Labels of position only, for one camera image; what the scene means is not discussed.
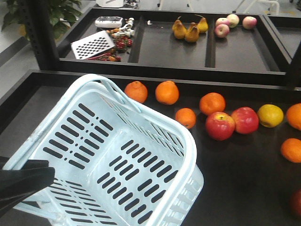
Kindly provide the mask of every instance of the light blue plastic basket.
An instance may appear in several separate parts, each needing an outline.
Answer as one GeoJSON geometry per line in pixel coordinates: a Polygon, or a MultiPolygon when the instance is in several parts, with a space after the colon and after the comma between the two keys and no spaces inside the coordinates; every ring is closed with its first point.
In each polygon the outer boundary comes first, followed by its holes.
{"type": "Polygon", "coordinates": [[[203,186],[196,156],[185,127],[87,74],[3,169],[49,161],[55,182],[27,199],[40,208],[15,208],[53,226],[179,226],[203,186]]]}

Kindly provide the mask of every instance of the metal grater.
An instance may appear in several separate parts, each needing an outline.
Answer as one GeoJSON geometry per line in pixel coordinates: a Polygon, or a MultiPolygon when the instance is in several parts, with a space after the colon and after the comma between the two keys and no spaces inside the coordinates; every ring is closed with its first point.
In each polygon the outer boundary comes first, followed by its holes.
{"type": "Polygon", "coordinates": [[[87,59],[114,47],[115,44],[106,31],[97,32],[71,43],[76,59],[87,59]]]}

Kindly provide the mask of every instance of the potted plant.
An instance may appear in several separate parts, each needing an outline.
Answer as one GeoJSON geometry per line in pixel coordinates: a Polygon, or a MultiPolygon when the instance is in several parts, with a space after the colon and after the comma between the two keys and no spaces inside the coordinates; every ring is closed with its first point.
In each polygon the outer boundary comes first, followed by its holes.
{"type": "MultiPolygon", "coordinates": [[[[22,16],[18,10],[16,0],[7,0],[8,13],[5,14],[1,30],[10,24],[20,24],[19,32],[26,39],[29,39],[25,31],[22,16]]],[[[49,22],[52,26],[54,38],[59,39],[70,26],[72,26],[77,17],[81,15],[74,6],[80,7],[81,0],[46,0],[48,4],[49,22]]]]}

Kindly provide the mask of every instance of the pear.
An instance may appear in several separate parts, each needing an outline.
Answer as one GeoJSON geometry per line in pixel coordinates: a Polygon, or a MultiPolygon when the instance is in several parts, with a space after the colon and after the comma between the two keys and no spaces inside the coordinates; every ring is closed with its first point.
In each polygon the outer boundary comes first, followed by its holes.
{"type": "Polygon", "coordinates": [[[193,27],[198,27],[198,24],[196,24],[195,22],[191,22],[187,31],[190,32],[193,27]]]}
{"type": "Polygon", "coordinates": [[[196,42],[199,38],[198,28],[194,26],[190,31],[187,31],[185,40],[187,42],[196,42]]]}
{"type": "Polygon", "coordinates": [[[180,22],[175,25],[174,36],[176,39],[183,39],[187,33],[186,27],[180,22]]]}
{"type": "Polygon", "coordinates": [[[176,27],[177,23],[182,23],[182,22],[180,21],[180,18],[181,18],[181,16],[179,16],[179,17],[175,20],[175,22],[174,22],[174,24],[173,24],[173,27],[172,27],[172,30],[173,30],[173,31],[175,30],[175,27],[176,27]]]}
{"type": "Polygon", "coordinates": [[[201,16],[202,18],[200,19],[198,23],[198,31],[200,33],[205,33],[208,30],[208,23],[205,17],[201,16]]]}

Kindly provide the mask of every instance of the apple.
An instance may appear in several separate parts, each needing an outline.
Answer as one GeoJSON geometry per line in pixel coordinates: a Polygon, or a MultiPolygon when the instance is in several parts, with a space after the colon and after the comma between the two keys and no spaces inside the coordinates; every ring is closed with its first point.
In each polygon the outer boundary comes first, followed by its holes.
{"type": "Polygon", "coordinates": [[[290,207],[292,213],[301,219],[301,188],[295,191],[290,199],[290,207]]]}
{"type": "Polygon", "coordinates": [[[243,27],[247,30],[253,29],[257,24],[257,19],[252,16],[246,16],[243,19],[243,27]]]}
{"type": "Polygon", "coordinates": [[[232,136],[235,122],[227,113],[215,112],[207,117],[205,128],[211,138],[222,141],[232,136]]]}
{"type": "Polygon", "coordinates": [[[237,24],[239,23],[239,17],[235,14],[230,14],[227,16],[227,19],[229,20],[229,28],[236,27],[237,24]]]}
{"type": "Polygon", "coordinates": [[[225,24],[218,25],[214,30],[214,33],[218,38],[226,37],[229,34],[229,32],[230,32],[230,28],[228,25],[225,24]]]}
{"type": "Polygon", "coordinates": [[[225,18],[225,17],[221,17],[221,18],[218,18],[217,20],[216,20],[216,22],[215,22],[215,26],[218,26],[218,25],[220,25],[220,24],[225,24],[225,25],[230,25],[230,21],[227,19],[227,18],[225,18]]]}
{"type": "Polygon", "coordinates": [[[235,131],[240,134],[253,133],[258,129],[257,113],[250,107],[240,107],[231,114],[235,122],[235,131]]]}

